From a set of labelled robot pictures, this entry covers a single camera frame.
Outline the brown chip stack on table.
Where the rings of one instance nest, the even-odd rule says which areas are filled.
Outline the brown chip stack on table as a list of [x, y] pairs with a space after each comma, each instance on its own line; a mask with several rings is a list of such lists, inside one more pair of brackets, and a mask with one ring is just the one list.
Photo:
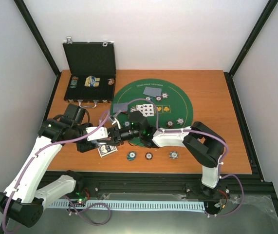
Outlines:
[[145, 158], [146, 158], [146, 160], [152, 160], [153, 154], [148, 152], [148, 153], [145, 154]]

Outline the purple chip top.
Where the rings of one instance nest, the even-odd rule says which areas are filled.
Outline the purple chip top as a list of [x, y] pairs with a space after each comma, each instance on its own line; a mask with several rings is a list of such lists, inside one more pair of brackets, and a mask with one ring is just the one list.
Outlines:
[[161, 97], [162, 97], [162, 99], [167, 99], [168, 98], [168, 93], [162, 93]]

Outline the yellow card box in case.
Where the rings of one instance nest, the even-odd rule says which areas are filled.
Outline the yellow card box in case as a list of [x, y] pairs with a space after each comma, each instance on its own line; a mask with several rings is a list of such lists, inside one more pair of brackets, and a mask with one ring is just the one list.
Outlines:
[[98, 87], [100, 83], [100, 78], [95, 76], [88, 76], [85, 80], [84, 86], [85, 87]]

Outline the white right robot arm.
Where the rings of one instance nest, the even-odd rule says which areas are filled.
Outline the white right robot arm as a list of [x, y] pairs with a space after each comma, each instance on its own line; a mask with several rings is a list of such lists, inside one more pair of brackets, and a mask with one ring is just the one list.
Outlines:
[[204, 187], [215, 189], [221, 179], [223, 158], [229, 151], [225, 140], [201, 122], [180, 129], [164, 129], [158, 127], [158, 122], [151, 125], [147, 117], [139, 111], [129, 114], [129, 126], [115, 126], [108, 129], [107, 142], [119, 146], [124, 141], [139, 139], [147, 148], [183, 147], [202, 166], [201, 183]]

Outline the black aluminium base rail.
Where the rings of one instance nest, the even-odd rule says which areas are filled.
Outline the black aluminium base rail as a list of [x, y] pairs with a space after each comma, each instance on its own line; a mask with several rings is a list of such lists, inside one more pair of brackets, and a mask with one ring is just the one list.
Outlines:
[[90, 197], [100, 198], [111, 193], [122, 194], [182, 194], [188, 199], [212, 201], [229, 190], [228, 197], [268, 195], [277, 198], [271, 182], [260, 180], [258, 175], [239, 175], [219, 181], [216, 189], [205, 189], [200, 176], [195, 174], [142, 174], [142, 173], [82, 173], [82, 189]]

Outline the black poker chip case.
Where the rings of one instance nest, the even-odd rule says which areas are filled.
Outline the black poker chip case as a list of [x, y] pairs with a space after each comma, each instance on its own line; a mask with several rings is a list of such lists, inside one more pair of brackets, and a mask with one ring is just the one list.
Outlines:
[[74, 41], [66, 37], [63, 49], [71, 72], [64, 95], [67, 102], [112, 102], [116, 85], [113, 41]]

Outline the chip row in case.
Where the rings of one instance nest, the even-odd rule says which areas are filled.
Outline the chip row in case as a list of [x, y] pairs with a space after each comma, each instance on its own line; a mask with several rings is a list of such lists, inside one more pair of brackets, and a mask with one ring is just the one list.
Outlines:
[[70, 81], [70, 88], [71, 88], [71, 89], [76, 88], [76, 87], [77, 87], [77, 84], [78, 84], [78, 81], [79, 81], [79, 78], [76, 77], [76, 76], [73, 76], [73, 77], [71, 78], [71, 81]]

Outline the green round poker mat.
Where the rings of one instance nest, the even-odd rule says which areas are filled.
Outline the green round poker mat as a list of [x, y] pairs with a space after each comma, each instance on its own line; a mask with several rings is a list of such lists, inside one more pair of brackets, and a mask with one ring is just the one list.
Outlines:
[[[145, 87], [161, 88], [162, 93], [168, 93], [168, 98], [158, 102], [155, 99], [156, 97], [143, 94]], [[146, 100], [146, 97], [153, 98], [153, 101]], [[174, 123], [173, 128], [184, 128], [190, 126], [193, 122], [193, 106], [189, 97], [180, 87], [169, 81], [146, 78], [127, 84], [115, 95], [111, 104], [111, 114], [115, 114], [112, 112], [114, 103], [125, 102], [128, 104], [128, 115], [136, 111], [136, 105], [152, 104], [154, 106], [154, 116], [147, 117], [147, 119], [149, 124], [153, 126], [158, 121], [160, 128], [168, 128], [166, 122], [171, 120]], [[129, 121], [128, 115], [118, 115], [117, 119], [122, 127], [124, 127], [125, 121]], [[178, 118], [183, 118], [185, 123], [178, 125], [176, 123]]]

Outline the blue card box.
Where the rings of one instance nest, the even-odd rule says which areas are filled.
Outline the blue card box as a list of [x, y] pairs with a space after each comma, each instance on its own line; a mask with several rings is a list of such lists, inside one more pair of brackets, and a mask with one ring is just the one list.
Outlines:
[[106, 156], [108, 156], [112, 153], [115, 153], [117, 151], [118, 151], [118, 149], [115, 146], [110, 146], [110, 145], [107, 145], [107, 144], [100, 145], [98, 147], [98, 152], [99, 152], [99, 155], [100, 155], [101, 158], [106, 157]]

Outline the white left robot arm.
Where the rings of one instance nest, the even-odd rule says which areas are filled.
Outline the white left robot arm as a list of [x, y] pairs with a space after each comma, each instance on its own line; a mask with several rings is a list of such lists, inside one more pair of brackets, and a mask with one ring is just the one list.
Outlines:
[[7, 219], [32, 227], [51, 203], [70, 193], [73, 196], [83, 193], [82, 176], [73, 171], [67, 171], [41, 189], [38, 186], [48, 166], [65, 144], [76, 143], [79, 152], [86, 152], [92, 137], [105, 137], [102, 124], [94, 127], [89, 122], [82, 123], [84, 116], [88, 115], [86, 109], [69, 104], [64, 114], [43, 121], [33, 149], [21, 170], [4, 192], [0, 192], [2, 228], [5, 233], [9, 233]]

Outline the teal chip stack on table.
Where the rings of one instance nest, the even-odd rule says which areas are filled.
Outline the teal chip stack on table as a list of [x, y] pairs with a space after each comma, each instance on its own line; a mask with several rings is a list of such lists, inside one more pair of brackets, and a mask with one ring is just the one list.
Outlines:
[[136, 159], [136, 152], [135, 151], [130, 151], [128, 154], [127, 154], [127, 160], [128, 161], [133, 161]]

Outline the red chip in case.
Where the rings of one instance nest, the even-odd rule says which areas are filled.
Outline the red chip in case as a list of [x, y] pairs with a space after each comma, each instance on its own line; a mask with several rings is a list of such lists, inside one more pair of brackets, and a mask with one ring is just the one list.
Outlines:
[[113, 85], [115, 83], [115, 79], [108, 79], [108, 85]]

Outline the brown chip top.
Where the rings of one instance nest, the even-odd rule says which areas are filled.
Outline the brown chip top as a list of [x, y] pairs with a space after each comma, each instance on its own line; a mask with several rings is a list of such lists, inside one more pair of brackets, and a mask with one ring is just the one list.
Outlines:
[[160, 102], [162, 100], [162, 97], [161, 96], [157, 96], [155, 99], [156, 99], [156, 101]]

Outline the purple chip stack on table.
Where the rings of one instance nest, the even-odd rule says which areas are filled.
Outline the purple chip stack on table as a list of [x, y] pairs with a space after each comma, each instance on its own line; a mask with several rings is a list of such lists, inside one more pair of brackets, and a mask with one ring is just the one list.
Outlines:
[[177, 159], [179, 157], [179, 154], [176, 151], [172, 151], [169, 153], [169, 157], [171, 159]]

